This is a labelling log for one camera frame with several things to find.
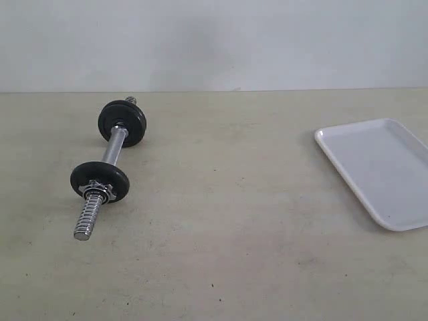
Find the chrome spin-lock collar nut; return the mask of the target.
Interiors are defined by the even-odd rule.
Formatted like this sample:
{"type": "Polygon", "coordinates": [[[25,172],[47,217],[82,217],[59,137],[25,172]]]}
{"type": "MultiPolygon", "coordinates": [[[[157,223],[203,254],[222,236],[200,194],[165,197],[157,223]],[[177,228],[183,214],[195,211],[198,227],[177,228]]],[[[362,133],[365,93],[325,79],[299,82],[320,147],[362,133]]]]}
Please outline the chrome spin-lock collar nut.
{"type": "Polygon", "coordinates": [[[97,180],[90,180],[89,183],[78,187],[79,192],[85,200],[90,197],[99,197],[101,204],[113,203],[117,200],[117,195],[113,191],[111,184],[99,183],[97,180]]]}

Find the white rectangular plastic tray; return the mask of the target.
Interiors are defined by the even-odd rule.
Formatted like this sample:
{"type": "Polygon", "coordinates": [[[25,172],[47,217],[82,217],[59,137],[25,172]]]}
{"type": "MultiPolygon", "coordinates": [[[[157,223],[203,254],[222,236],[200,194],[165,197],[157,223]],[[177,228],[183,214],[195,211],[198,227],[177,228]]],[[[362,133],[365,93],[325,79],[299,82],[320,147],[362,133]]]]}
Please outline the white rectangular plastic tray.
{"type": "Polygon", "coordinates": [[[371,218],[389,231],[427,226],[427,145],[397,120],[321,128],[314,139],[371,218]]]}

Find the black plate with collar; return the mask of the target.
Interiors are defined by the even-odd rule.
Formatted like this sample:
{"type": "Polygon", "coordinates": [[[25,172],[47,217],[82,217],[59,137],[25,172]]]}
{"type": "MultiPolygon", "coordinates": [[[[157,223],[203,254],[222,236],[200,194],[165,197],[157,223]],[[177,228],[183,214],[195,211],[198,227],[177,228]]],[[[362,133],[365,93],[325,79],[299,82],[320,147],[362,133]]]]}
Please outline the black plate with collar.
{"type": "Polygon", "coordinates": [[[115,203],[125,198],[130,189],[130,181],[121,169],[101,161],[82,163],[70,175],[70,184],[79,196],[83,195],[80,187],[86,186],[91,180],[112,186],[112,192],[116,198],[111,200],[110,203],[115,203]]]}

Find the black plate without collar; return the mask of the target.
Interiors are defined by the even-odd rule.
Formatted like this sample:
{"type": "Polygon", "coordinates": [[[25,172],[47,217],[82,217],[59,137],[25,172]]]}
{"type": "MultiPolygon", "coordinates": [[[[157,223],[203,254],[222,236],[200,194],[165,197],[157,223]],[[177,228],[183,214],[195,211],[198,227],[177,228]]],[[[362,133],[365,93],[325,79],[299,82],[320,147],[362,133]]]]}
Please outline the black plate without collar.
{"type": "Polygon", "coordinates": [[[103,138],[107,141],[112,136],[112,129],[115,126],[121,126],[128,131],[128,136],[124,139],[123,148],[131,147],[138,144],[144,137],[146,132],[146,117],[135,114],[127,114],[124,117],[117,115],[103,115],[100,113],[98,117],[98,129],[103,138]]]}

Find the black weight plate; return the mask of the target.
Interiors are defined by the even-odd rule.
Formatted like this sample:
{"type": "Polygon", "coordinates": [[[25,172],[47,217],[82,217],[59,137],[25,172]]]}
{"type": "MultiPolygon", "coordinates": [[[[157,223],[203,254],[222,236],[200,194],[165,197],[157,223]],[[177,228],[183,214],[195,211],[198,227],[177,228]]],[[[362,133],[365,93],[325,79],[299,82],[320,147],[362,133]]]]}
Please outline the black weight plate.
{"type": "Polygon", "coordinates": [[[103,107],[101,114],[103,115],[117,115],[118,117],[124,117],[127,114],[135,114],[142,116],[143,111],[134,103],[128,100],[113,100],[105,107],[103,107]]]}

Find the chrome threaded dumbbell bar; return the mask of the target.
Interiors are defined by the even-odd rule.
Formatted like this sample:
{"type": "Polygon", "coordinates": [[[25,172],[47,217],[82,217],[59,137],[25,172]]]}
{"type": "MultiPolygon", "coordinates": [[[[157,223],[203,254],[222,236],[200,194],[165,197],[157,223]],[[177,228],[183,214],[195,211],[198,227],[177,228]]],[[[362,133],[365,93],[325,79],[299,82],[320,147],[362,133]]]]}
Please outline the chrome threaded dumbbell bar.
{"type": "MultiPolygon", "coordinates": [[[[128,96],[123,100],[128,100],[137,105],[136,98],[133,96],[128,96]]],[[[120,151],[123,149],[122,144],[127,136],[127,129],[121,126],[115,126],[112,129],[112,136],[110,137],[110,140],[107,141],[108,146],[106,147],[106,150],[100,161],[116,166],[120,156],[120,151]]],[[[99,197],[90,197],[88,200],[84,199],[82,212],[80,213],[76,226],[74,227],[75,239],[79,241],[89,240],[94,230],[96,219],[102,205],[104,204],[101,204],[101,199],[99,197]]]]}

